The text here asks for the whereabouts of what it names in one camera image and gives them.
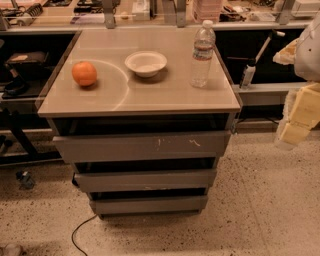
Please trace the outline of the yellow foam padded gripper finger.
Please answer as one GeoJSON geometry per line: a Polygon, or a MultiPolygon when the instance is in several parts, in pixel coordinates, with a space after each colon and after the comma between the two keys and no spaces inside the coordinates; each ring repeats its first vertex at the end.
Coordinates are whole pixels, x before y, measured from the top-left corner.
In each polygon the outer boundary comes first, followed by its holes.
{"type": "Polygon", "coordinates": [[[319,122],[320,84],[308,83],[300,89],[290,90],[285,98],[275,145],[283,150],[292,150],[319,122]]]}

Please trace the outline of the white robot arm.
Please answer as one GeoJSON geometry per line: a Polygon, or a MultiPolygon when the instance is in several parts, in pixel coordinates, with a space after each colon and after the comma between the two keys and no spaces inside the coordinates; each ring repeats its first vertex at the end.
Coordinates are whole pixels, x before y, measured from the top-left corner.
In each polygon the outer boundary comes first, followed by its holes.
{"type": "Polygon", "coordinates": [[[293,64],[295,74],[307,81],[300,89],[288,92],[276,131],[275,145],[292,150],[320,122],[320,14],[297,39],[277,52],[273,61],[293,64]]]}

